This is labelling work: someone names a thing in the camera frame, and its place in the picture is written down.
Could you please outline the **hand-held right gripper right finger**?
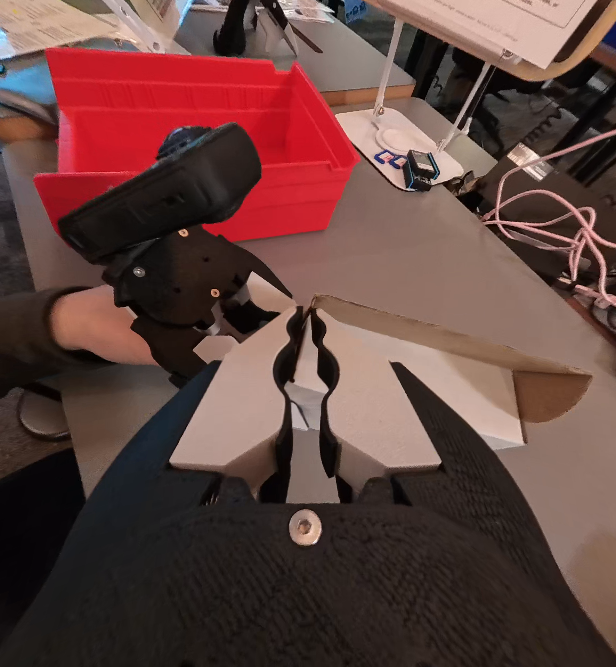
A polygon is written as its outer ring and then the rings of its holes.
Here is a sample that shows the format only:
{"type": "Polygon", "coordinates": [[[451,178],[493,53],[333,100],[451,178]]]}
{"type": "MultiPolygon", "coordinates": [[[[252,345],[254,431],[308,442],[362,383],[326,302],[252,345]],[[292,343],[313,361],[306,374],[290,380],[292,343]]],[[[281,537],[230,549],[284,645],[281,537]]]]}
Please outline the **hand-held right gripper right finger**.
{"type": "Polygon", "coordinates": [[[319,450],[338,494],[374,478],[437,470],[441,458],[392,363],[324,309],[311,311],[321,400],[319,450]]]}

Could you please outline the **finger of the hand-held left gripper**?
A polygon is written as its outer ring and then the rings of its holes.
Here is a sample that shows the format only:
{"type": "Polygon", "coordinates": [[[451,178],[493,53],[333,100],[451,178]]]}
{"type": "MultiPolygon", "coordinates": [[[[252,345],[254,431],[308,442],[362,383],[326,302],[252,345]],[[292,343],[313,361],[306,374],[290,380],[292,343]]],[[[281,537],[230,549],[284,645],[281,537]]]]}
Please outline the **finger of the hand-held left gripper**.
{"type": "Polygon", "coordinates": [[[291,299],[293,298],[293,294],[288,290],[285,284],[276,276],[269,266],[255,254],[234,244],[225,237],[220,237],[219,240],[222,244],[225,260],[228,263],[228,266],[230,266],[233,274],[237,276],[241,285],[247,284],[251,273],[255,273],[287,297],[291,299]]]}
{"type": "Polygon", "coordinates": [[[213,309],[212,336],[248,338],[279,316],[279,312],[267,311],[253,302],[217,302],[213,309]]]}

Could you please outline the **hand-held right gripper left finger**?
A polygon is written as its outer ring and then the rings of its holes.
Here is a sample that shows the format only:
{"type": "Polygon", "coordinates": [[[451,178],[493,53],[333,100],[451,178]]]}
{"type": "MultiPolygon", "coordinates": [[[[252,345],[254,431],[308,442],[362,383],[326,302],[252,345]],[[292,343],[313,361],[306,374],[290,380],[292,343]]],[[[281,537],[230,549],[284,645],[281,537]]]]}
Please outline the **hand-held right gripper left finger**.
{"type": "Polygon", "coordinates": [[[242,478],[260,496],[286,496],[293,425],[286,386],[293,381],[305,317],[280,313],[220,363],[170,456],[180,470],[242,478]]]}

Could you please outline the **red plastic bin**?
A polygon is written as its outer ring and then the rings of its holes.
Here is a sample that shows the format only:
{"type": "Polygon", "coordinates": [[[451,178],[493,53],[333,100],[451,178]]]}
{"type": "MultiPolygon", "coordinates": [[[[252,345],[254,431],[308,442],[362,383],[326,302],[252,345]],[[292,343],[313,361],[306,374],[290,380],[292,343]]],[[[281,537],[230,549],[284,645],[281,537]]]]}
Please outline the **red plastic bin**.
{"type": "Polygon", "coordinates": [[[247,241],[326,229],[360,158],[304,70],[268,60],[52,48],[60,112],[57,172],[34,184],[59,219],[150,167],[171,131],[236,122],[262,177],[240,210],[212,226],[247,241]]]}

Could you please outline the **white cardboard mailer box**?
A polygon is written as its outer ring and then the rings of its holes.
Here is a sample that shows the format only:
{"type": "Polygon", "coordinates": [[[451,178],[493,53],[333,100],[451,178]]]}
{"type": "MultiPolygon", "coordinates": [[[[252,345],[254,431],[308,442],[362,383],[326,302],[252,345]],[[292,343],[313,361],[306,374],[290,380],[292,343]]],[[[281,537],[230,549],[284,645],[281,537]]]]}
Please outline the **white cardboard mailer box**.
{"type": "MultiPolygon", "coordinates": [[[[282,313],[297,304],[252,273],[251,302],[282,313]]],[[[447,404],[493,450],[522,446],[524,427],[562,416],[579,403],[592,376],[529,357],[514,349],[457,334],[421,321],[315,295],[304,315],[293,381],[286,386],[292,420],[315,426],[319,433],[321,400],[327,388],[317,375],[317,350],[311,337],[311,311],[324,309],[350,333],[393,365],[399,380],[410,373],[447,404]]]]}

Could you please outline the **person's left forearm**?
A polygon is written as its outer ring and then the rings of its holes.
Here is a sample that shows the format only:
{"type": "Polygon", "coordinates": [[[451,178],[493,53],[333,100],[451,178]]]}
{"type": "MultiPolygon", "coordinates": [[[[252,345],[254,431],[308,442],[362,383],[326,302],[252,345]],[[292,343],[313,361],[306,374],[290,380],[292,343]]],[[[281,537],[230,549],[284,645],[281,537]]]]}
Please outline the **person's left forearm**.
{"type": "Polygon", "coordinates": [[[53,337],[54,304],[85,289],[76,286],[0,297],[0,398],[56,374],[111,364],[83,349],[68,351],[53,337]]]}

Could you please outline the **person's left hand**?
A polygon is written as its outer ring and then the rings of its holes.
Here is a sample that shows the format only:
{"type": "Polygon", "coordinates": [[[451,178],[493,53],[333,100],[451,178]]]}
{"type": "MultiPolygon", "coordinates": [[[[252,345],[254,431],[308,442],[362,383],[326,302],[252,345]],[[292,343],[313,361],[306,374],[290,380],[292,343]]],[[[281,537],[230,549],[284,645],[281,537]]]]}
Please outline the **person's left hand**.
{"type": "Polygon", "coordinates": [[[110,286],[60,296],[48,317],[54,341],[68,352],[89,352],[107,362],[157,365],[131,325],[133,316],[114,303],[110,286]]]}

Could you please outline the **white plastic object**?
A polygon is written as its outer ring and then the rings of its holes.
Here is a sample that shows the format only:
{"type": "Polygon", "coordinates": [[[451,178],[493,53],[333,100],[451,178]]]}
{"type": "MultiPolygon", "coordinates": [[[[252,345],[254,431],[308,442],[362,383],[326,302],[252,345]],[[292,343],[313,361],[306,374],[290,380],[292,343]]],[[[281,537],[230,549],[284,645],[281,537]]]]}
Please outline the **white plastic object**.
{"type": "Polygon", "coordinates": [[[440,169],[440,176],[434,181],[437,185],[465,175],[454,157],[445,150],[438,150],[437,143],[428,134],[395,109],[387,107],[382,114],[374,109],[343,112],[338,113],[336,119],[354,147],[396,189],[408,191],[403,171],[377,163],[373,156],[380,151],[405,156],[411,149],[432,153],[440,169]]]}

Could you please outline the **light blue cloth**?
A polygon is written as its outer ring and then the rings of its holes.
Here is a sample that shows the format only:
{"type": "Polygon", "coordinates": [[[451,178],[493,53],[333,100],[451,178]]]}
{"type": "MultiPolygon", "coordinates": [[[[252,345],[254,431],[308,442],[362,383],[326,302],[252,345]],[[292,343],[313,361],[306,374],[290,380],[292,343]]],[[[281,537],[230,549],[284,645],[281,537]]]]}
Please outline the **light blue cloth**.
{"type": "Polygon", "coordinates": [[[56,94],[46,60],[8,66],[0,75],[0,142],[55,140],[58,132],[56,94]]]}

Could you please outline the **black cloth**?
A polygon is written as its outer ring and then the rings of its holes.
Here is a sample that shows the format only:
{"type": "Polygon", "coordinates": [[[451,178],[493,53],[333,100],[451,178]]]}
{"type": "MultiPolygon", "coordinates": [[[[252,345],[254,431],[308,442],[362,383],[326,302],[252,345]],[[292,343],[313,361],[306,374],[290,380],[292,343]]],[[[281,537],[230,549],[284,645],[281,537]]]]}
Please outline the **black cloth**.
{"type": "Polygon", "coordinates": [[[239,57],[246,48],[245,16],[250,1],[229,1],[220,29],[213,34],[214,52],[220,57],[239,57]]]}

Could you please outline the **grey white object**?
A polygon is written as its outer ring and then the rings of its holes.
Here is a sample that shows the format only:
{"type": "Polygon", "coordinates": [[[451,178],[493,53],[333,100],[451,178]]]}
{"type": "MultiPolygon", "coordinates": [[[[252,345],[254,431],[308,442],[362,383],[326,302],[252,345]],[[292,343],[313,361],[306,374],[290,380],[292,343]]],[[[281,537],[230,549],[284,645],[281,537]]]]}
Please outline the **grey white object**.
{"type": "Polygon", "coordinates": [[[299,42],[313,53],[322,55],[323,49],[308,38],[299,29],[292,28],[278,1],[256,1],[254,25],[264,33],[264,50],[269,55],[276,55],[281,49],[289,51],[294,57],[299,55],[299,42]]]}

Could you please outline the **person's leg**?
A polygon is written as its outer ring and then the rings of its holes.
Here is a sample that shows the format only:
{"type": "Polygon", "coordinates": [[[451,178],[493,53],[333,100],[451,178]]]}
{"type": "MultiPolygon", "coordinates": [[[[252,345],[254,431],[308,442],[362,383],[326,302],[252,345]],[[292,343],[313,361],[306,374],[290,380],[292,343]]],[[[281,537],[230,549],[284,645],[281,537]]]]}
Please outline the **person's leg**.
{"type": "Polygon", "coordinates": [[[0,479],[0,647],[45,583],[84,503],[72,449],[0,479]]]}

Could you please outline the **instruction sheet on board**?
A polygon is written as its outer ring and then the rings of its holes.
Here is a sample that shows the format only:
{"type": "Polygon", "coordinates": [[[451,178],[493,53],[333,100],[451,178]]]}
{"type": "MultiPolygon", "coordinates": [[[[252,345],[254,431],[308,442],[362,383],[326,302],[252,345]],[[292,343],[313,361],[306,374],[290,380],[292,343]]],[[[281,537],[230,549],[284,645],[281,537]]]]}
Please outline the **instruction sheet on board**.
{"type": "MultiPolygon", "coordinates": [[[[370,4],[377,7],[373,2],[374,1],[370,1],[370,4]]],[[[563,48],[555,56],[554,61],[545,69],[541,69],[527,61],[515,57],[509,52],[504,52],[501,56],[496,57],[493,54],[484,53],[479,49],[474,52],[471,52],[470,50],[463,51],[484,62],[490,62],[496,68],[524,81],[545,81],[563,75],[584,61],[596,49],[597,45],[606,36],[615,22],[616,1],[596,1],[596,5],[587,14],[579,28],[576,29],[571,38],[569,38],[563,48]]]]}

